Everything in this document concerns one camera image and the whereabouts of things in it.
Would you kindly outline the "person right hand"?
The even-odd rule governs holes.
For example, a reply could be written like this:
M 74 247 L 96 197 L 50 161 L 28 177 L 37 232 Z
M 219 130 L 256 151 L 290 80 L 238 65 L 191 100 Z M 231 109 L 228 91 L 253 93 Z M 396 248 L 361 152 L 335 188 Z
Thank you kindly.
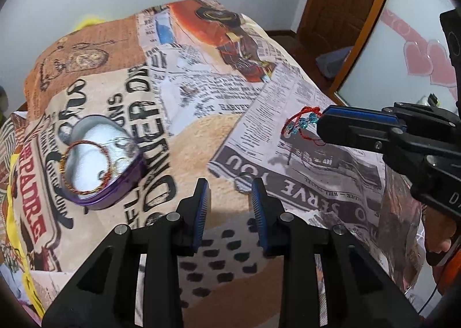
M 456 233 L 456 222 L 445 214 L 426 206 L 423 224 L 426 250 L 434 253 L 447 252 L 451 248 L 451 239 Z

